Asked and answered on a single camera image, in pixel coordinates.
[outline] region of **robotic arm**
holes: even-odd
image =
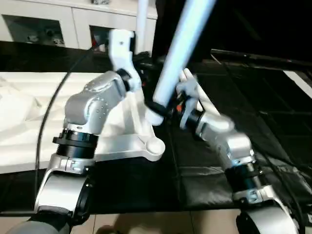
[[[36,214],[9,234],[68,234],[73,226],[89,218],[98,135],[110,110],[125,98],[126,92],[141,88],[129,50],[133,36],[126,30],[112,30],[109,50],[115,71],[90,81],[66,102],[63,131],[53,139],[58,149],[51,155],[42,180]]]

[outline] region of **black table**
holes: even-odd
[[[0,42],[1,71],[65,72],[85,51]],[[107,56],[93,53],[75,72],[105,72]],[[312,100],[282,71],[222,65],[189,64],[217,109],[230,116],[262,150],[293,163],[311,163]],[[159,72],[144,87],[150,97]],[[121,159],[96,165],[97,186],[94,214],[142,211],[182,211],[235,208],[218,158],[203,142],[167,121],[154,127],[166,144],[158,162],[144,158]],[[263,171],[276,192],[291,199],[280,181],[263,164]],[[290,183],[305,210],[312,203],[310,171],[299,172],[272,160]],[[42,179],[44,170],[40,171]],[[34,172],[0,175],[0,215],[28,215],[34,205]]]

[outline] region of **white cabinet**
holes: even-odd
[[[73,9],[74,21],[76,26],[78,44],[80,49],[89,49],[92,45],[91,35],[97,31],[100,34],[101,28],[103,33],[110,29],[126,29],[129,31],[136,30],[136,17],[109,12]],[[147,19],[146,35],[144,50],[152,51],[156,20]]]
[[[89,49],[93,39],[101,37],[103,41],[110,29],[135,31],[137,3],[138,0],[111,0],[108,5],[94,5],[91,0],[0,0],[0,40],[53,44],[54,38],[47,36],[52,29],[65,47]],[[145,51],[152,51],[156,20],[155,0],[150,0]]]
[[[53,44],[54,36],[46,36],[50,30],[66,47],[78,48],[72,9],[39,2],[1,0],[0,40]]]

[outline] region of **cabinet door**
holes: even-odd
[[[73,8],[78,44],[80,49],[89,49],[94,37],[105,41],[110,29],[136,30],[136,17],[115,13]],[[156,19],[147,19],[145,51],[152,51]]]
[[[19,0],[0,1],[0,40],[78,48],[70,7]]]

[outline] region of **glass cabinet door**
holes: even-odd
[[[1,0],[0,40],[78,48],[70,7]]]

